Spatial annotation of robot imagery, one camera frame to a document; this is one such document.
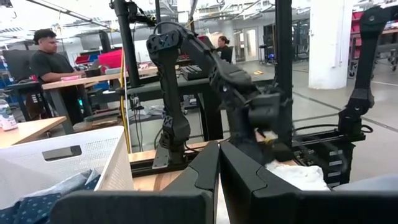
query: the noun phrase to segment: gray floor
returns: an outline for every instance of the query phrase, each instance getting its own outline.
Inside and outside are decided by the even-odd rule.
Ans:
[[[258,62],[240,63],[240,67],[252,74],[256,70],[264,72],[263,75],[273,77],[274,68],[259,65]],[[367,136],[367,140],[356,143],[354,150],[351,180],[360,180],[376,175],[397,172],[398,161],[398,74],[391,72],[388,65],[377,64],[372,91],[375,96],[375,107],[364,116],[364,124],[371,125],[374,133]],[[309,124],[337,123],[336,116],[340,108],[344,107],[353,89],[353,80],[348,80],[346,88],[339,90],[311,90],[308,88],[308,63],[295,63],[293,72],[294,83],[294,109],[293,117],[295,126]],[[149,101],[143,105],[160,105],[161,100]],[[223,129],[228,130],[225,112],[223,115]],[[191,126],[191,136],[202,134],[200,116],[197,111],[187,115]],[[154,138],[162,124],[161,120],[142,123],[142,139],[140,142],[144,150],[153,149]],[[62,134],[62,129],[57,127],[54,135]],[[138,151],[136,126],[131,125],[132,145]],[[188,143],[201,142],[201,137],[191,138]]]

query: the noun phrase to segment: man's arm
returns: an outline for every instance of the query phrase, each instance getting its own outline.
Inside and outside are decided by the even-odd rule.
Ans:
[[[71,73],[54,73],[51,72],[51,67],[45,57],[41,55],[33,55],[30,60],[30,67],[35,75],[40,77],[44,82],[56,82],[62,77],[70,77],[74,75],[82,75],[84,72]]]

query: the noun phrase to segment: plastic bottle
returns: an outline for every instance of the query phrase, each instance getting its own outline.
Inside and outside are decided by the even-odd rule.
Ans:
[[[3,130],[9,131],[18,128],[18,124],[5,98],[7,95],[0,93],[0,123]]]

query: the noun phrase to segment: white laundry basket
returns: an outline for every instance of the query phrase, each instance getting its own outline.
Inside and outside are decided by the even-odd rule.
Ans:
[[[80,146],[81,155],[56,161],[43,157],[43,152],[72,146]],[[122,126],[0,149],[0,209],[89,169],[101,174],[95,190],[133,190]]]

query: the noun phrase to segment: white pillar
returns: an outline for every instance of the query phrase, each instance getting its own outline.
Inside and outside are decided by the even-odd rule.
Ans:
[[[353,0],[311,1],[309,88],[346,86],[353,4]]]
[[[221,33],[229,39],[229,46],[235,45],[234,25],[232,21],[223,21]],[[232,63],[236,63],[235,47],[232,52]]]

